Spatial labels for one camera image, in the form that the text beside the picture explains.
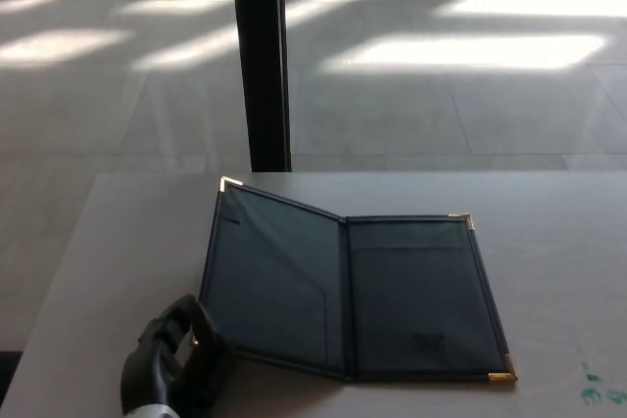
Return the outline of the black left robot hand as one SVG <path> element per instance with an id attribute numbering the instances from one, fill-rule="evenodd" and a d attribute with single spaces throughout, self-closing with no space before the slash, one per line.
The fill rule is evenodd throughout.
<path id="1" fill-rule="evenodd" d="M 124 417 L 209 417 L 235 355 L 195 296 L 173 302 L 143 330 L 121 372 Z"/>

